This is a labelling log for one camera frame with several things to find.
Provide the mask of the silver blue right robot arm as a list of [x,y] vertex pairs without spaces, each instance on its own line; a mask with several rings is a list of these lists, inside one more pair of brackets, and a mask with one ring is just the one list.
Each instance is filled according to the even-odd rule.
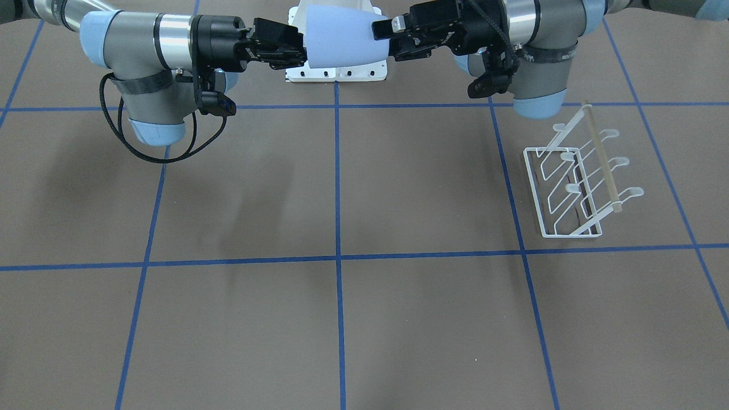
[[138,140],[179,142],[185,118],[236,112],[226,93],[249,62],[302,67],[303,36],[294,26],[256,18],[251,27],[229,15],[124,11],[102,1],[3,1],[2,23],[39,19],[78,34],[81,49],[111,81]]

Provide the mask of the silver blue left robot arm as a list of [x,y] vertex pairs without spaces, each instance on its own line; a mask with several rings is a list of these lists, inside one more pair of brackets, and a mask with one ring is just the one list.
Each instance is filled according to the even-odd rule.
[[699,21],[727,19],[726,1],[432,1],[371,26],[398,62],[447,47],[473,77],[471,99],[511,93],[522,117],[559,112],[580,37],[605,15],[644,9]]

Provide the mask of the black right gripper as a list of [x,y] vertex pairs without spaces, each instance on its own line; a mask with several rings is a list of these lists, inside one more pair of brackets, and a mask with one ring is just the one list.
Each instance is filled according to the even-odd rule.
[[[266,63],[273,70],[303,67],[308,55],[303,34],[295,26],[264,18],[255,18],[244,35],[240,17],[196,15],[191,24],[191,58],[193,72],[221,68],[224,72],[243,73],[247,62]],[[247,62],[236,53],[243,39],[254,48],[245,50]]]

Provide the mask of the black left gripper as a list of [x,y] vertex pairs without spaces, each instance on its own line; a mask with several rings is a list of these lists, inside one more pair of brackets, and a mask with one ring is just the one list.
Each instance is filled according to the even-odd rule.
[[507,13],[502,1],[432,1],[417,3],[406,16],[372,23],[375,40],[386,40],[396,62],[427,58],[448,47],[454,55],[475,54],[482,47],[504,45]]

